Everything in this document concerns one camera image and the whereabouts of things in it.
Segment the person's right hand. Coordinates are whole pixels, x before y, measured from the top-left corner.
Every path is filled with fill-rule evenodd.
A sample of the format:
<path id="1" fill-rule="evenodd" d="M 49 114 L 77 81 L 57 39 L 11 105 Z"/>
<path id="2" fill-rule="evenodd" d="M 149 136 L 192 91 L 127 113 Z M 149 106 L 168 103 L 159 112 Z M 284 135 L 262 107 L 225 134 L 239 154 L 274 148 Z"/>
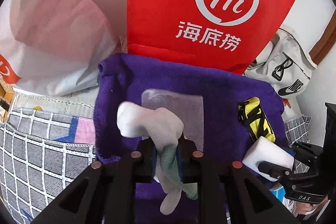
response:
<path id="1" fill-rule="evenodd" d="M 318 213 L 327 203 L 328 197 L 325 197 L 322 202 L 318 205 L 311 205 L 309 203 L 297 202 L 295 206 L 295 212 L 300 215 L 307 215 L 307 214 L 316 214 Z"/>

